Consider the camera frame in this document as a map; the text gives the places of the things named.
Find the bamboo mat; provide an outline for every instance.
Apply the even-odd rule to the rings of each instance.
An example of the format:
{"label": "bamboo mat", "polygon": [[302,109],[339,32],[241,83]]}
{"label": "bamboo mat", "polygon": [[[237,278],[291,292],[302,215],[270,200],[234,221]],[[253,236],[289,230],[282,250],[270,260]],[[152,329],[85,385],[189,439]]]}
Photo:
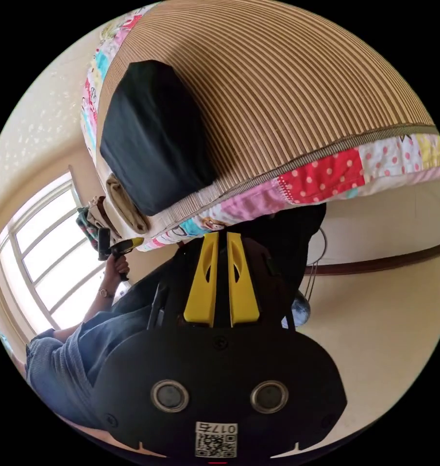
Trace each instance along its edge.
{"label": "bamboo mat", "polygon": [[219,176],[150,217],[149,237],[292,161],[303,165],[398,134],[436,133],[396,70],[320,16],[271,0],[169,0],[138,21],[106,74],[98,166],[105,165],[99,147],[113,92],[128,65],[143,60],[171,65],[194,96]]}

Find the window frame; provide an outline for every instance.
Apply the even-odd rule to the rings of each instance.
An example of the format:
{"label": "window frame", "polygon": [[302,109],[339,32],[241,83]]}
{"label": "window frame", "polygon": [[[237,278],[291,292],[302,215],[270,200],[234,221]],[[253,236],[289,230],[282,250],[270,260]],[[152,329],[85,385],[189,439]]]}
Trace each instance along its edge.
{"label": "window frame", "polygon": [[[68,290],[59,300],[56,302],[50,310],[47,309],[46,305],[40,298],[36,286],[66,257],[68,257],[72,252],[74,252],[79,246],[82,246],[85,244],[88,239],[84,237],[81,241],[79,241],[77,244],[75,244],[72,248],[70,248],[68,251],[66,251],[64,254],[62,254],[61,257],[59,257],[53,264],[51,264],[35,281],[31,279],[26,265],[24,264],[24,258],[27,256],[27,254],[38,244],[42,239],[45,238],[49,233],[51,233],[56,227],[61,225],[65,220],[70,218],[72,215],[76,214],[77,208],[82,207],[81,200],[79,198],[79,195],[76,191],[76,187],[74,185],[71,173],[67,173],[69,175],[69,178],[64,181],[63,183],[59,184],[57,187],[54,187],[50,192],[42,196],[37,202],[32,204],[24,213],[22,213],[18,218],[13,218],[11,221],[7,224],[7,226],[4,229],[4,238],[1,239],[0,242],[0,254],[1,251],[3,250],[3,247],[6,245],[8,240],[10,241],[14,257],[16,259],[16,264],[19,268],[19,271],[21,273],[21,276],[31,293],[32,298],[36,302],[38,308],[44,315],[44,317],[47,319],[47,321],[50,323],[50,325],[56,329],[60,330],[61,327],[58,325],[58,323],[55,321],[53,318],[53,313],[76,291],[78,290],[83,284],[85,284],[88,280],[90,280],[92,277],[94,277],[96,274],[101,272],[105,268],[105,262],[102,262],[98,267],[93,269],[90,273],[88,273],[84,278],[82,278],[77,284],[75,284],[70,290]],[[47,206],[50,202],[54,201],[57,199],[60,195],[64,194],[65,192],[71,190],[72,196],[74,198],[74,201],[76,203],[76,207],[64,214],[62,217],[60,217],[56,222],[54,222],[52,225],[47,227],[26,249],[24,252],[20,251],[19,244],[17,242],[16,234],[19,232],[19,230],[26,225],[33,217],[35,214],[40,212],[41,209],[43,209],[45,206]],[[2,281],[6,284],[7,287],[7,292],[9,294],[9,298],[11,298],[19,313],[21,314],[22,318],[27,322],[28,327],[30,330],[33,332],[33,334],[37,334],[36,330],[32,327],[31,323],[27,319],[27,317],[24,315],[21,307],[19,306],[18,302],[15,299],[15,296],[13,294],[13,291],[11,289],[11,286],[6,278],[5,271],[3,269],[3,265],[0,260],[0,270],[2,273]]]}

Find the wall molding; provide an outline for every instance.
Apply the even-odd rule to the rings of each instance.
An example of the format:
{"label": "wall molding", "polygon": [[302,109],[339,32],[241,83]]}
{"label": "wall molding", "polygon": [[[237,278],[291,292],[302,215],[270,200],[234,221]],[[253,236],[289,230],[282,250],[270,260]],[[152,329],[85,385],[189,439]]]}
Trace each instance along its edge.
{"label": "wall molding", "polygon": [[[379,272],[399,267],[410,266],[440,257],[440,244],[429,249],[383,257],[370,261],[348,262],[344,264],[325,264],[317,266],[316,275],[354,275],[358,273]],[[311,267],[306,267],[305,275],[311,274]]]}

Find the sticker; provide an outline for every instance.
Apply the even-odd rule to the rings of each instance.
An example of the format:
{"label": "sticker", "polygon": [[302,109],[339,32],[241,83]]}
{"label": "sticker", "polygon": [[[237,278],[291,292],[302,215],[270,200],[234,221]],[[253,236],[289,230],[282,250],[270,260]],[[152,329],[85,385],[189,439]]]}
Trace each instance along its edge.
{"label": "sticker", "polygon": [[198,458],[236,458],[237,424],[196,422],[196,456]]}

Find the fisheye view circle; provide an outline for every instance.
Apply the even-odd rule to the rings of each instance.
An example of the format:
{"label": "fisheye view circle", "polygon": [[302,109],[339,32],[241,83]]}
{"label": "fisheye view circle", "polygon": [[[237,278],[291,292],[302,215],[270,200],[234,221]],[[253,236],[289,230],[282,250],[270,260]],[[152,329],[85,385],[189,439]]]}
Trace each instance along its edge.
{"label": "fisheye view circle", "polygon": [[142,6],[5,123],[5,361],[113,455],[307,463],[396,405],[439,339],[440,133],[322,16]]}

